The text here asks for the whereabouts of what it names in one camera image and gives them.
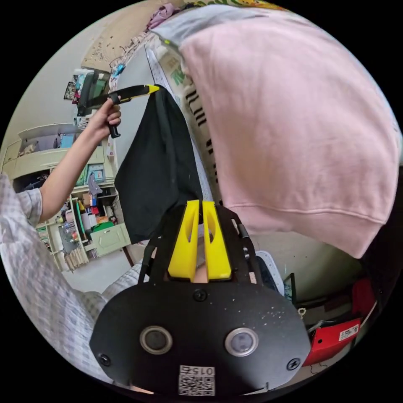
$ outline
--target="cardboard box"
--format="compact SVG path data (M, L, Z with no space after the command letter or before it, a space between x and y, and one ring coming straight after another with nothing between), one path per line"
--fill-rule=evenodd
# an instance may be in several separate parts
M89 193L83 194L83 203L85 207L91 206L91 195Z

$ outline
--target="black cloth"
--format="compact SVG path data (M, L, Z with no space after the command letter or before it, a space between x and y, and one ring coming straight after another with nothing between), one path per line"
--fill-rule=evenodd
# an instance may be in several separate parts
M171 208L203 199L185 118L163 87L149 96L115 187L132 243L150 239Z
M361 265L371 279L380 313L403 269L403 167L390 217L362 257Z

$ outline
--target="plaid sleeve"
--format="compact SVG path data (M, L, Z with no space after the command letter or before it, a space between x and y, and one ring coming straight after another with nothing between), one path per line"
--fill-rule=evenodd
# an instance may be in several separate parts
M42 215L42 194L39 189L27 190L17 194L21 208L29 221L35 227Z

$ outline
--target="cabinet door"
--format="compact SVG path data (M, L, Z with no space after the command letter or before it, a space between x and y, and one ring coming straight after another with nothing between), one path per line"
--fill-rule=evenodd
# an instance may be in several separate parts
M3 168L1 170L2 173L5 173L8 176L8 179L12 181L14 179L14 170L16 167L16 160L11 160L9 162L6 162L3 165Z
M53 168L67 154L67 148L37 151L17 158L14 178Z
M20 147L21 147L21 140L10 144L5 152L4 163L9 162L11 160L15 160L18 157Z
M98 146L92 153L91 158L88 161L89 164L103 164L104 163L104 148Z
M93 232L91 238L97 248L98 256L106 255L130 245L129 235L124 224Z

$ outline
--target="metal ring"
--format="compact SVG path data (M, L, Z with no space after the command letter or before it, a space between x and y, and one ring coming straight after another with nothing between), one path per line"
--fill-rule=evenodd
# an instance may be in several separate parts
M231 342L236 335L239 335L241 333L246 333L249 336L251 336L252 346L246 351L239 352L234 350ZM252 329L249 329L247 327L240 327L238 329L235 329L232 332L230 332L228 336L225 338L225 349L234 357L246 357L252 354L257 349L258 344L259 344L259 338L257 334Z
M166 346L159 350L155 350L155 349L149 347L146 342L146 337L150 332L162 333L167 340ZM150 354L154 354L154 355L165 354L171 349L172 343L173 343L173 340L172 340L171 334L166 329L164 329L163 327L160 327L160 326L146 327L140 334L140 344L141 344L142 348Z

